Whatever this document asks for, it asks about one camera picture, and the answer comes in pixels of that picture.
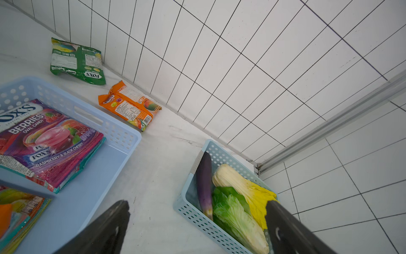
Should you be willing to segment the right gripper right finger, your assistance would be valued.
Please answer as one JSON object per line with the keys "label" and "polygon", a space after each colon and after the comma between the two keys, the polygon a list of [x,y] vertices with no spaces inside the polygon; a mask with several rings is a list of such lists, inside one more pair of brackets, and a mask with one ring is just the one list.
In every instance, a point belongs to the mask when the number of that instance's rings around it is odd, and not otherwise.
{"label": "right gripper right finger", "polygon": [[265,220],[275,254],[335,253],[276,201],[267,203]]}

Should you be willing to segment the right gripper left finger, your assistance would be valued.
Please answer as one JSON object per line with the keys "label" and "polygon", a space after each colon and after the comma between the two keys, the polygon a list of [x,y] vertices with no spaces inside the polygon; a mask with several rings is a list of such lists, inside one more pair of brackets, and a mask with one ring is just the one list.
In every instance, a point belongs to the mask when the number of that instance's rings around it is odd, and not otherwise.
{"label": "right gripper left finger", "polygon": [[117,201],[55,253],[119,254],[130,220],[129,209],[128,201]]}

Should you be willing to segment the teal candy bag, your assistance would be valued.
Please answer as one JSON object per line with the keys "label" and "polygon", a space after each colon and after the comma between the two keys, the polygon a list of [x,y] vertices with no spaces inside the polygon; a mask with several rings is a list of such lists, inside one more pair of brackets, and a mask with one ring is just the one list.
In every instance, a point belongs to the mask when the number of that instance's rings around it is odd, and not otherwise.
{"label": "teal candy bag", "polygon": [[67,175],[67,177],[62,181],[62,183],[56,187],[52,192],[58,194],[67,184],[73,181],[86,167],[88,161],[94,156],[94,154],[99,150],[99,148],[104,144],[106,138],[102,138],[97,145],[90,150],[83,159],[81,159],[75,166],[74,170]]}

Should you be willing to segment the lemon blackcurrant Fox's candy bag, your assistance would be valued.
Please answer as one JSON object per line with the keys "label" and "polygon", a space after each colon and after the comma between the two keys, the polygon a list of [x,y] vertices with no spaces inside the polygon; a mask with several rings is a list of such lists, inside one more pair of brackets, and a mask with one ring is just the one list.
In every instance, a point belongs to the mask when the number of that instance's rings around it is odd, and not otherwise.
{"label": "lemon blackcurrant Fox's candy bag", "polygon": [[52,199],[1,186],[1,253],[12,254]]}

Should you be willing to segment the purple Fox's berries candy bag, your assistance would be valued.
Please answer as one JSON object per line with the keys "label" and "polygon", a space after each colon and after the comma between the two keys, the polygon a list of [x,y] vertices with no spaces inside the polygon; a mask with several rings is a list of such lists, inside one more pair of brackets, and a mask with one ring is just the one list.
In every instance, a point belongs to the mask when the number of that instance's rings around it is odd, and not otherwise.
{"label": "purple Fox's berries candy bag", "polygon": [[102,138],[34,99],[1,111],[1,167],[52,192]]}

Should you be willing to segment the orange candy bag back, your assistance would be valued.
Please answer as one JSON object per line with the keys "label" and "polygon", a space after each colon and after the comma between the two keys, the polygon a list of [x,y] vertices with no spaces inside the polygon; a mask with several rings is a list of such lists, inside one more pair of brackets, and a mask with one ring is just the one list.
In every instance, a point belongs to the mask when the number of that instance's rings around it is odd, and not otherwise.
{"label": "orange candy bag back", "polygon": [[162,110],[161,106],[123,81],[113,85],[108,94],[99,95],[98,103],[142,132]]}

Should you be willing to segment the green Fox's candy bag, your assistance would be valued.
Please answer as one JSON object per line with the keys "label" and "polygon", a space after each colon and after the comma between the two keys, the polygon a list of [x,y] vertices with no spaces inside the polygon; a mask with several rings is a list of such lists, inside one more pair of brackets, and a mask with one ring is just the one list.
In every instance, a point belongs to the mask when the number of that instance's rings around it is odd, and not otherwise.
{"label": "green Fox's candy bag", "polygon": [[54,75],[65,73],[93,85],[105,85],[102,55],[97,49],[51,39],[50,71]]}

